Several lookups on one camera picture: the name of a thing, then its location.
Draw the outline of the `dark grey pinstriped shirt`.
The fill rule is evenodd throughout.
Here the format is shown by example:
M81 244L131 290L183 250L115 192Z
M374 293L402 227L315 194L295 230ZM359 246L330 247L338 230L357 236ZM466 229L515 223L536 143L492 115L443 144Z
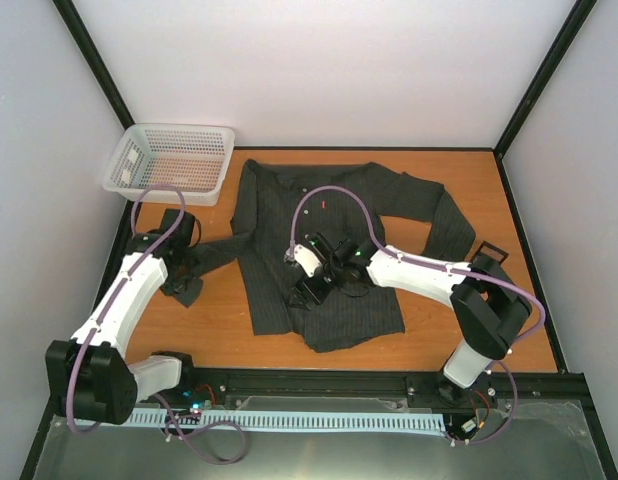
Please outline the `dark grey pinstriped shirt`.
M252 329L296 333L319 353L347 349L405 326L394 290L371 285L365 266L384 237L383 217L423 222L425 256L461 261L474 228L445 187L376 163L242 169L228 238L189 248L163 290L181 304L203 276L237 262Z

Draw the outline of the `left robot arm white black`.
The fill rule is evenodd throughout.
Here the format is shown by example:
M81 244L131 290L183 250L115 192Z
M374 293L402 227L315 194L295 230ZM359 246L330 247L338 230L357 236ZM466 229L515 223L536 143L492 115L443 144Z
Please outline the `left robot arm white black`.
M175 402L197 390L193 360L186 353L157 351L125 360L131 336L157 292L190 307L203 282L194 276L191 237L199 221L178 209L164 212L158 228L132 236L118 274L87 321L68 340L55 340L45 354L53 411L75 422L121 425L135 406L164 392Z

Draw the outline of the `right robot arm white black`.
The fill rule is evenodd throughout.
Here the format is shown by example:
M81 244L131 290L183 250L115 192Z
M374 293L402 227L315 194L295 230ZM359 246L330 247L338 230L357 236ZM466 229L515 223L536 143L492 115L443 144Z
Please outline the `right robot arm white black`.
M346 285L393 288L451 309L462 340L441 370L442 384L467 390L511 350L532 305L511 284L498 261L479 254L470 262L446 262L408 254L390 245L361 244L315 234L285 252L302 269L291 304L309 309Z

